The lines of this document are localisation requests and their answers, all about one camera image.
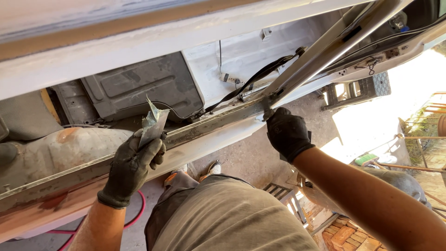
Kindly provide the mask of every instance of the red hose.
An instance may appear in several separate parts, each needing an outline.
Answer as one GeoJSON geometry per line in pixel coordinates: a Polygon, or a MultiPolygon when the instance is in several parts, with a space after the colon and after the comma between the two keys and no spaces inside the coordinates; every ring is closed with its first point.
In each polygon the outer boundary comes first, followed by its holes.
{"type": "MultiPolygon", "coordinates": [[[[137,222],[139,220],[139,218],[141,218],[142,213],[144,212],[145,209],[145,197],[144,194],[138,190],[138,193],[141,195],[141,199],[142,199],[142,207],[141,210],[139,211],[138,215],[136,215],[136,217],[134,217],[129,223],[124,225],[124,229],[129,228],[131,225],[135,224],[135,222],[137,222]]],[[[76,228],[75,231],[69,231],[69,230],[50,230],[46,233],[48,234],[71,234],[71,237],[63,244],[62,247],[60,247],[57,251],[63,251],[74,239],[74,235],[79,231],[80,226],[82,225],[82,222],[85,220],[82,219],[81,223],[79,224],[79,226],[76,228]]]]}

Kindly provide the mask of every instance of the bolt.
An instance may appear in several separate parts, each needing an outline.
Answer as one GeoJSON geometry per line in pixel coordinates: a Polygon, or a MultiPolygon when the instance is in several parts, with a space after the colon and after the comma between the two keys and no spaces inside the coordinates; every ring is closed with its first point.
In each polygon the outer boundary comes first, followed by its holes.
{"type": "Polygon", "coordinates": [[[6,185],[3,185],[2,187],[4,187],[4,189],[6,190],[6,191],[10,191],[11,189],[9,188],[9,186],[10,186],[11,184],[6,184],[6,185]]]}

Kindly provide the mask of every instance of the hand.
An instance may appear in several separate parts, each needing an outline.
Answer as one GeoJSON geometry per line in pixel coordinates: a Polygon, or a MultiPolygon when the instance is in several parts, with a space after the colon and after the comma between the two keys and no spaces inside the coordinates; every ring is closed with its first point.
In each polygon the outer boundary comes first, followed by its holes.
{"type": "Polygon", "coordinates": [[[310,143],[308,130],[301,116],[291,115],[283,107],[267,121],[268,138],[271,145],[292,164],[293,160],[303,151],[315,147],[310,143]]]}
{"type": "Polygon", "coordinates": [[[108,181],[98,192],[98,201],[104,205],[122,209],[130,203],[132,194],[144,184],[150,169],[155,170],[163,162],[166,146],[154,139],[138,152],[142,129],[135,132],[116,151],[111,163],[108,181]]]}

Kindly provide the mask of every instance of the gray t-shirt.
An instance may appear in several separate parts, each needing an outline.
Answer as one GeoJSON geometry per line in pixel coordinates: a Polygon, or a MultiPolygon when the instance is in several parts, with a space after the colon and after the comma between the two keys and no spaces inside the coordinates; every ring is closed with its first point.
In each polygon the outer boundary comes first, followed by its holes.
{"type": "Polygon", "coordinates": [[[317,251],[298,219],[269,193],[224,176],[202,181],[161,230],[154,251],[317,251]]]}

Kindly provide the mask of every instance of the person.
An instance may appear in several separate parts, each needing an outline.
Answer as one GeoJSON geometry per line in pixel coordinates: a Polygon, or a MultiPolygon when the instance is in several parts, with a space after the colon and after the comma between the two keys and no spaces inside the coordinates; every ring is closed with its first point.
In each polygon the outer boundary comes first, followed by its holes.
{"type": "MultiPolygon", "coordinates": [[[[326,155],[308,139],[305,121],[285,108],[267,120],[272,146],[336,205],[390,250],[446,250],[446,226],[409,195],[326,155]]],[[[137,152],[140,135],[121,145],[104,189],[98,192],[69,251],[120,249],[125,207],[162,162],[165,146],[152,141],[137,152]]],[[[302,224],[269,193],[221,174],[215,163],[197,182],[182,167],[165,182],[165,191],[145,228],[148,251],[318,250],[302,224]]]]}

